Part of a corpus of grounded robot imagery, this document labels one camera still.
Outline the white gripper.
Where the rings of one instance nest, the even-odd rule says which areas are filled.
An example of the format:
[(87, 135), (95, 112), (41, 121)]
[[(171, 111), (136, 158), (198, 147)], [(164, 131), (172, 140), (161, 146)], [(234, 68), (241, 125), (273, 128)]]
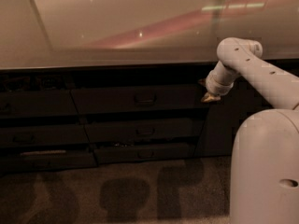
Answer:
[(206, 78), (198, 80), (198, 83), (206, 87), (207, 93), (202, 97), (202, 103), (218, 102), (221, 98), (220, 96), (226, 95), (234, 86), (233, 83), (229, 85), (220, 84), (216, 80), (216, 76), (213, 71), (211, 71)]

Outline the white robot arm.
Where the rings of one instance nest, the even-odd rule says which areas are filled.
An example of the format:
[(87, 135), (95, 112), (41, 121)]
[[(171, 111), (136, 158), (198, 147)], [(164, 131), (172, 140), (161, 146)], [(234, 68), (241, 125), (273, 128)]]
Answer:
[(251, 115), (237, 131), (230, 224), (299, 224), (299, 78), (262, 55), (258, 41), (223, 39), (201, 101), (220, 100), (243, 77), (272, 106)]

